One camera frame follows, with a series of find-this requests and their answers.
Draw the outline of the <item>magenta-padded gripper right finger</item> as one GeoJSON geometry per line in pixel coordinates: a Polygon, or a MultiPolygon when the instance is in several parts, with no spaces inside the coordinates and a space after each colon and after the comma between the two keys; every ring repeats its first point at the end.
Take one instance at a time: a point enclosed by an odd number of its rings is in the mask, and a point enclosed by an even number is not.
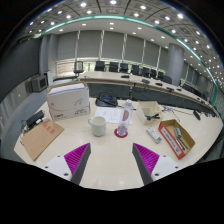
{"type": "Polygon", "coordinates": [[[181,167],[168,155],[158,155],[137,143],[133,144],[132,153],[144,185],[181,170],[181,167]]]}

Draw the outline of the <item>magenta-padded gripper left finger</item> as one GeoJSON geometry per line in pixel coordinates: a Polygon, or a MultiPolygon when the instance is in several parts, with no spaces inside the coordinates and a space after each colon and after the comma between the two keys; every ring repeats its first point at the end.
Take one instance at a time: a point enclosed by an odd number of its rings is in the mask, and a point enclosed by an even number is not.
{"type": "Polygon", "coordinates": [[[42,169],[79,185],[90,154],[91,145],[87,143],[65,155],[55,156],[42,169]]]}

